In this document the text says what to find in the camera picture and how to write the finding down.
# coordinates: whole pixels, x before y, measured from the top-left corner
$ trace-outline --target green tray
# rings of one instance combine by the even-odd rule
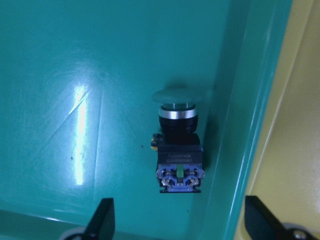
[[[0,239],[57,239],[110,197],[115,239],[232,239],[290,7],[2,0]],[[159,193],[168,86],[203,93],[200,194]]]

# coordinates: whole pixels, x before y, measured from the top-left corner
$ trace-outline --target metal bolt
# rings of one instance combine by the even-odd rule
[[[293,236],[295,237],[295,239],[302,239],[302,240],[307,239],[307,234],[301,230],[294,230]]]

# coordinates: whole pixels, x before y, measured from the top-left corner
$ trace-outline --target yellow surface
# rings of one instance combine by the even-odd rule
[[[320,238],[320,0],[293,1],[246,194]]]

